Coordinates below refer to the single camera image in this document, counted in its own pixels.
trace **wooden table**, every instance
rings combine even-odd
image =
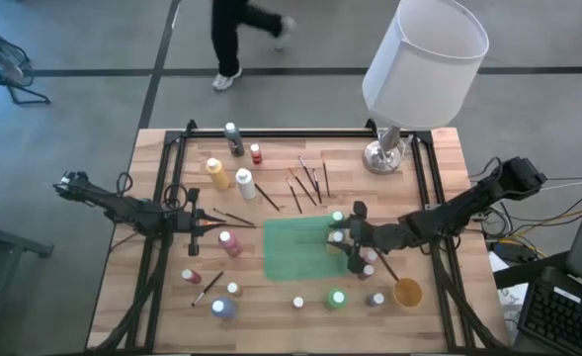
[[[164,130],[139,132],[129,171],[134,179],[130,193],[136,197],[152,197],[164,134]],[[450,199],[470,187],[457,131],[436,130],[433,138],[445,194]],[[212,208],[233,213],[254,222],[258,228],[235,230],[244,244],[244,252],[236,259],[228,258],[217,245],[219,229],[200,238],[201,254],[197,257],[188,256],[188,235],[175,236],[169,252],[154,351],[374,353],[446,350],[431,259],[418,249],[393,251],[387,257],[401,278],[413,278],[423,288],[422,304],[411,310],[399,307],[391,297],[378,308],[364,305],[364,297],[368,294],[383,292],[390,296],[393,282],[380,264],[376,264],[376,274],[364,282],[350,274],[326,280],[274,283],[265,278],[263,271],[261,227],[266,220],[323,216],[335,211],[349,214],[356,200],[368,205],[371,223],[395,222],[396,217],[419,210],[420,197],[411,155],[404,158],[395,174],[377,176],[368,172],[361,160],[370,141],[368,138],[268,138],[245,139],[244,143],[248,147],[255,141],[260,143],[264,156],[263,163],[257,166],[251,162],[248,152],[237,159],[232,157],[224,139],[188,139],[182,182],[187,187],[201,188],[200,207],[212,215]],[[331,191],[331,198],[324,193],[323,204],[314,207],[295,186],[303,215],[298,214],[286,182],[287,177],[291,178],[290,167],[309,187],[305,173],[299,169],[298,155],[309,167],[321,168],[321,159],[326,161]],[[205,162],[210,157],[220,159],[230,177],[240,167],[250,169],[255,181],[282,210],[275,211],[260,195],[252,201],[244,201],[235,183],[229,190],[215,190],[205,169]],[[318,169],[318,172],[322,186],[325,186],[322,170]],[[168,171],[168,179],[171,176],[172,172]],[[428,170],[426,176],[430,181]],[[428,185],[433,201],[431,182]],[[113,243],[130,233],[129,227],[119,226]],[[102,341],[130,305],[141,249],[142,237],[136,237],[110,254],[88,346]],[[468,302],[493,334],[507,342],[501,306],[481,235],[465,233],[457,255]],[[181,278],[185,268],[199,271],[203,276],[202,284],[196,286],[185,282]],[[190,303],[219,271],[224,271],[224,276],[193,309]],[[236,300],[238,317],[220,320],[211,315],[210,303],[216,297],[227,295],[226,285],[231,281],[244,289],[244,295]],[[333,287],[344,289],[349,302],[341,310],[327,311],[323,300]],[[295,296],[304,297],[304,309],[297,311],[291,307]],[[455,307],[452,311],[460,338],[458,313]],[[138,335],[137,342],[141,343],[145,335],[143,316]]]

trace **white lampshade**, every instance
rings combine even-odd
[[[371,117],[408,130],[448,124],[487,52],[486,32],[457,2],[401,0],[363,80]]]

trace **orange paint cup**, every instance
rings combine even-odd
[[[422,288],[410,278],[402,278],[393,285],[393,299],[405,308],[415,308],[422,302]]]

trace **gray floor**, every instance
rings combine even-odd
[[[292,46],[241,29],[244,67],[364,67],[373,58],[391,0],[261,0],[293,15]],[[462,0],[486,27],[487,67],[582,66],[582,0]],[[170,0],[0,0],[0,34],[25,47],[37,69],[151,69]],[[214,68],[209,1],[183,0],[166,68]],[[247,76],[216,94],[211,77],[164,77],[151,128],[195,119],[216,128],[358,127],[367,117],[361,76]],[[12,105],[0,88],[0,227],[55,243],[53,256],[27,256],[0,318],[0,355],[82,349],[112,226],[95,209],[57,198],[64,170],[111,186],[126,170],[150,78],[37,78],[50,107]],[[526,156],[550,177],[582,176],[582,75],[479,75],[458,128],[469,171],[498,155]],[[547,217],[582,196],[582,186],[509,204]],[[544,252],[571,244],[577,224],[531,232]]]

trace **keyboard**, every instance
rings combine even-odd
[[[536,280],[528,289],[519,329],[565,354],[582,355],[582,300]]]

